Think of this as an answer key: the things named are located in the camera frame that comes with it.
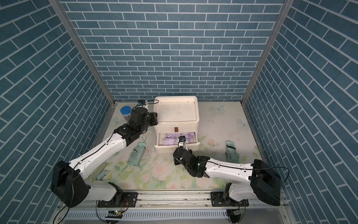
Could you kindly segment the white drawer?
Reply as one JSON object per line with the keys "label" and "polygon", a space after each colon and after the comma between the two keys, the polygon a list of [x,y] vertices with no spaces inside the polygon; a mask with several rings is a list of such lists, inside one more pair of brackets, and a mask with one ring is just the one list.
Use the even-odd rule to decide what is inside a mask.
{"label": "white drawer", "polygon": [[196,151],[200,147],[200,142],[196,132],[191,133],[159,133],[155,148],[158,153],[173,153],[178,147],[179,137],[185,136],[186,147]]}

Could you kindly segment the mint green umbrella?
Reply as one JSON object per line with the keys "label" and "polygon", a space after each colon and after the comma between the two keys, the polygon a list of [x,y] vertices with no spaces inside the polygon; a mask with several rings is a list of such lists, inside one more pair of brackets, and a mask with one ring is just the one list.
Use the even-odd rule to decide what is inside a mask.
{"label": "mint green umbrella", "polygon": [[240,155],[237,153],[235,145],[232,141],[226,142],[226,158],[227,162],[240,163]]}
{"label": "mint green umbrella", "polygon": [[138,166],[141,162],[145,150],[146,150],[146,143],[139,142],[137,146],[133,149],[127,163],[131,166]]}

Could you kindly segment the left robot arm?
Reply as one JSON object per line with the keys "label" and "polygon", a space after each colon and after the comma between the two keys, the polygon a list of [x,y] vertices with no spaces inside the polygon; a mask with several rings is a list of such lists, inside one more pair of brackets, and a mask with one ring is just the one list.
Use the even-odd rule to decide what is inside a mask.
{"label": "left robot arm", "polygon": [[126,148],[144,133],[148,127],[158,124],[158,114],[145,107],[131,111],[128,123],[115,129],[105,141],[70,162],[59,161],[53,167],[50,189],[69,208],[83,201],[104,201],[109,206],[119,206],[122,189],[116,184],[94,184],[88,176],[116,152]]}

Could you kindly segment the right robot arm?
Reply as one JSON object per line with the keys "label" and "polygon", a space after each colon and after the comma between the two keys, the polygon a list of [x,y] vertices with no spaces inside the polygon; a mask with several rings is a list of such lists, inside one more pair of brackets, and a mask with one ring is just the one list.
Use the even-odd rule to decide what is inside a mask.
{"label": "right robot arm", "polygon": [[226,197],[230,202],[240,202],[256,195],[262,202],[279,206],[282,179],[265,162],[255,159],[253,163],[238,164],[218,161],[207,156],[195,156],[192,150],[180,146],[173,153],[175,165],[183,165],[192,177],[224,178],[230,181]]}

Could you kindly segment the white plastic drawer cabinet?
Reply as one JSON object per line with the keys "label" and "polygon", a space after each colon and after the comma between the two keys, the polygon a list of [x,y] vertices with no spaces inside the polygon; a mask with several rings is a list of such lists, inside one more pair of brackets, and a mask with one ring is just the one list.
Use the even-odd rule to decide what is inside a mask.
{"label": "white plastic drawer cabinet", "polygon": [[156,97],[153,111],[158,114],[158,125],[154,126],[156,134],[196,132],[199,130],[199,107],[196,96]]}

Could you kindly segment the blue-lid clear straw canister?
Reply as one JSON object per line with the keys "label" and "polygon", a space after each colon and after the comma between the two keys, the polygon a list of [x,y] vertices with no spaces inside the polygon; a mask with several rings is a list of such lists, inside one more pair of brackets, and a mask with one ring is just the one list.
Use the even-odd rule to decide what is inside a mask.
{"label": "blue-lid clear straw canister", "polygon": [[130,106],[127,106],[127,105],[123,106],[120,109],[120,112],[126,121],[130,120],[130,118],[131,118],[131,107]]}

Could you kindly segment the floral table mat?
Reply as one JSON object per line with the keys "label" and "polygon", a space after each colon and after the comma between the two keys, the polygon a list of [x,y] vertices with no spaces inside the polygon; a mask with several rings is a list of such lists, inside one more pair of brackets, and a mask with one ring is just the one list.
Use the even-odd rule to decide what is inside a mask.
{"label": "floral table mat", "polygon": [[[159,153],[154,144],[155,137],[148,134],[146,150],[138,166],[128,164],[128,160],[137,146],[134,142],[129,147],[115,153],[101,167],[93,171],[87,178],[96,182],[97,176],[103,170],[107,171],[106,182],[113,182],[122,189],[220,189],[228,180],[225,178],[195,178],[189,175],[182,165],[174,165],[172,153]],[[223,136],[200,134],[199,150],[194,155],[209,156],[216,160],[226,161],[226,143],[232,141],[239,155],[239,163],[252,163],[254,159],[262,159],[258,146],[252,136],[247,139],[233,132]]]}

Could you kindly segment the green circuit board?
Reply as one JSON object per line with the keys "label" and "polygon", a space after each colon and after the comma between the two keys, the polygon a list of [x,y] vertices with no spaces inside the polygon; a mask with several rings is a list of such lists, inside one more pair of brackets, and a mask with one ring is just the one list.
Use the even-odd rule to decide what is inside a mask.
{"label": "green circuit board", "polygon": [[122,211],[108,211],[108,217],[110,218],[122,218]]}

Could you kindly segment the metal linear rail base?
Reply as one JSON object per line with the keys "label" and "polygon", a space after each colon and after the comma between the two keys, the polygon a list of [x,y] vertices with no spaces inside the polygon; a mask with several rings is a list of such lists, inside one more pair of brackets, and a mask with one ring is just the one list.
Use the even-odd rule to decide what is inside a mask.
{"label": "metal linear rail base", "polygon": [[[272,206],[257,198],[229,206],[222,190],[139,190],[137,196],[116,208],[100,208],[88,201],[67,209],[58,206],[51,224],[228,224],[237,215],[241,224],[293,224],[295,220],[284,195]],[[108,217],[108,211],[122,211],[122,218]]]}

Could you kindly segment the metal corner frame post left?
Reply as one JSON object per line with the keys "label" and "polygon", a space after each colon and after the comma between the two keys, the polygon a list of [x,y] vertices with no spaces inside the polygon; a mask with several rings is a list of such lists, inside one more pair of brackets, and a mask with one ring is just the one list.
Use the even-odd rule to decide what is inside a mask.
{"label": "metal corner frame post left", "polygon": [[74,28],[70,18],[68,17],[66,11],[64,10],[62,4],[58,0],[49,0],[50,5],[54,9],[56,15],[58,16],[59,20],[61,21],[62,25],[64,26],[65,30],[69,34],[71,40],[73,41],[74,45],[76,46],[77,50],[79,51],[80,55],[82,56],[83,60],[85,61],[86,65],[88,66],[89,70],[91,71],[93,77],[98,82],[101,90],[103,91],[104,95],[106,96],[107,100],[109,101],[111,106],[114,106],[115,100],[110,94],[107,86],[105,85],[103,79],[101,78],[96,66],[94,65],[90,55],[88,54],[82,40],[80,39],[76,29]]}

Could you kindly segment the metal corner frame post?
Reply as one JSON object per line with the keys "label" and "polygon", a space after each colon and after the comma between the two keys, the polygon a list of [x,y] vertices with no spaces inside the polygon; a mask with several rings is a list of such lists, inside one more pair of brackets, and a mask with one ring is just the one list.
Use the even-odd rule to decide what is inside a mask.
{"label": "metal corner frame post", "polygon": [[103,91],[104,95],[106,96],[107,100],[109,101],[111,106],[114,106],[115,100],[110,94],[107,86],[105,85],[103,79],[101,78],[96,66],[94,65],[90,55],[88,54],[82,40],[80,39],[76,29],[74,28],[70,18],[68,17],[66,11],[64,10],[62,4],[58,0],[49,0],[50,5],[54,9],[56,15],[58,16],[59,20],[61,21],[62,25],[64,26],[65,30],[69,34],[71,40],[73,41],[74,45],[76,46],[77,50],[79,51],[80,55],[82,56],[83,60],[85,61],[86,65],[88,66],[89,70],[91,71],[93,77],[98,82],[101,90]]}
{"label": "metal corner frame post", "polygon": [[253,72],[253,75],[251,77],[251,80],[249,81],[249,85],[244,93],[244,96],[242,98],[242,101],[241,101],[241,105],[243,107],[245,107],[245,105],[247,104],[248,100],[249,100],[249,97],[250,97],[250,94],[253,90],[253,87],[257,81],[257,79],[259,78],[259,75],[260,75],[260,72],[262,71],[262,68],[269,56],[269,53],[275,43],[275,40],[277,39],[278,37],[278,34],[283,26],[283,23],[292,7],[294,3],[294,0],[286,0],[284,1],[284,4],[280,10],[280,13],[278,15],[278,18],[277,18],[277,21],[275,22],[274,26],[273,26],[273,29],[270,33],[270,36],[268,37],[268,40],[267,40],[267,43],[265,44],[265,47],[264,47],[264,50],[260,56],[260,59],[257,63],[257,66]]}

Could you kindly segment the metal corner frame post right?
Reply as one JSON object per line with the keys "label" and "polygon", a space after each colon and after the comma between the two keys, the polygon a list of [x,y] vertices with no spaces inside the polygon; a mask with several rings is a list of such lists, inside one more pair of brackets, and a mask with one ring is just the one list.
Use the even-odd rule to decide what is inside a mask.
{"label": "metal corner frame post right", "polygon": [[253,90],[253,87],[257,81],[257,79],[259,78],[259,75],[260,75],[260,72],[262,71],[262,68],[269,56],[269,53],[275,43],[275,40],[277,39],[278,37],[278,34],[283,26],[283,23],[292,7],[294,3],[294,0],[286,0],[284,1],[284,4],[280,10],[280,13],[278,15],[278,18],[277,18],[277,21],[275,22],[274,26],[273,26],[273,29],[270,33],[270,36],[268,37],[268,40],[267,40],[267,43],[265,44],[265,47],[264,47],[264,50],[260,56],[260,59],[257,63],[257,66],[253,72],[253,75],[251,77],[251,80],[249,81],[249,85],[244,93],[244,96],[242,98],[242,101],[241,101],[241,105],[243,107],[245,107],[245,105],[247,104],[248,100],[249,100],[249,97],[250,97],[250,94]]}

